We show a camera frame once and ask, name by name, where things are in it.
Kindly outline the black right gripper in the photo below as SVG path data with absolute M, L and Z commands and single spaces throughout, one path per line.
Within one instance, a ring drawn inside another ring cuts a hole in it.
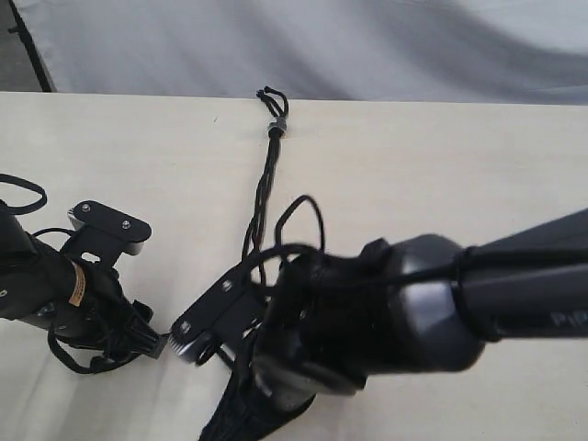
M 302 416 L 319 394 L 352 396 L 367 382 L 326 367 L 289 367 L 256 350 L 245 337 L 228 385 L 199 441 L 262 440 Z

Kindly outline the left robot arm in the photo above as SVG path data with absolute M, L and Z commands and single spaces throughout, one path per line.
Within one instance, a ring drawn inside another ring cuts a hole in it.
M 48 334 L 54 355 L 78 373 L 156 359 L 167 342 L 150 321 L 153 310 L 129 301 L 115 264 L 151 237 L 143 220 L 96 201 L 71 208 L 73 225 L 56 250 L 1 211 L 1 316 Z

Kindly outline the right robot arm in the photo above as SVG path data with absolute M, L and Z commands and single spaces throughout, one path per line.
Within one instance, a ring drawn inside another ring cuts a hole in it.
M 489 343 L 586 335 L 585 211 L 483 246 L 424 234 L 298 254 L 200 438 L 260 440 L 374 375 L 461 372 Z

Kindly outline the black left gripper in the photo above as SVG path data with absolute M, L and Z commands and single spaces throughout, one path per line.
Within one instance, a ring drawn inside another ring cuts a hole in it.
M 97 351 L 93 363 L 129 363 L 139 356 L 158 359 L 166 334 L 151 326 L 152 309 L 128 300 L 114 269 L 74 259 L 73 285 L 63 277 L 53 281 L 53 296 L 45 301 L 45 329 L 52 354 L 62 363 L 75 359 L 62 347 Z

